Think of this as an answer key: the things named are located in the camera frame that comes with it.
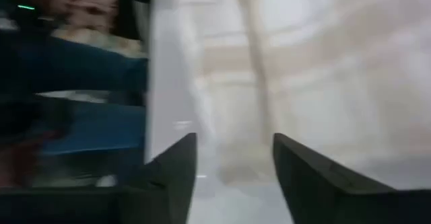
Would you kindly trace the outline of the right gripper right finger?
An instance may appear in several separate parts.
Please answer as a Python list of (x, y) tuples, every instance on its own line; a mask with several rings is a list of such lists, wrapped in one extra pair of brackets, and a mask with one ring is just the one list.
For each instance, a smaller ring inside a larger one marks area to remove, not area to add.
[(282, 134), (273, 162), (294, 223), (430, 222), (430, 191), (396, 190)]

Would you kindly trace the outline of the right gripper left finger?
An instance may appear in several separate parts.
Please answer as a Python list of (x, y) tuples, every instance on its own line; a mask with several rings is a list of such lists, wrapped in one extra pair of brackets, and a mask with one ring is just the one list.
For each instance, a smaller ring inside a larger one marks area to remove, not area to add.
[(197, 172), (188, 133), (113, 187), (3, 188), (2, 223), (186, 223)]

